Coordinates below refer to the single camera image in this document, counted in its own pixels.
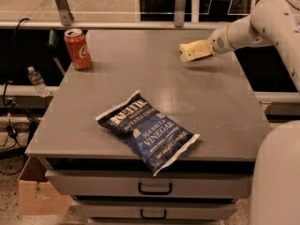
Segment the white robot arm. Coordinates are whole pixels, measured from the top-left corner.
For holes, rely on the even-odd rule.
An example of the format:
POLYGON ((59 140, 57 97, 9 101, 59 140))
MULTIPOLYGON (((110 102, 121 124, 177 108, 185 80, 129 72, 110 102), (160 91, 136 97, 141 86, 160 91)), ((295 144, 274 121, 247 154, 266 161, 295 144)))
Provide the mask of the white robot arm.
MULTIPOLYGON (((216 29, 208 39, 180 46, 181 59, 273 45, 300 91, 300 32, 288 3, 261 0, 246 17, 216 29)), ((300 225, 300 121, 273 128, 254 168, 248 225, 300 225)))

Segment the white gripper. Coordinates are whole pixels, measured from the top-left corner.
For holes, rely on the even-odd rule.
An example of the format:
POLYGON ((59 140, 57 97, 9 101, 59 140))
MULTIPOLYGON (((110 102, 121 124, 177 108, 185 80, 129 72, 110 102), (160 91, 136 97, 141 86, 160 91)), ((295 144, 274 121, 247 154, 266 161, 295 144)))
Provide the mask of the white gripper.
POLYGON ((208 40, 196 40, 188 44, 189 50, 181 53, 181 60, 189 62, 204 58, 215 53, 228 53, 234 50, 228 37, 229 26, 216 29, 208 40))

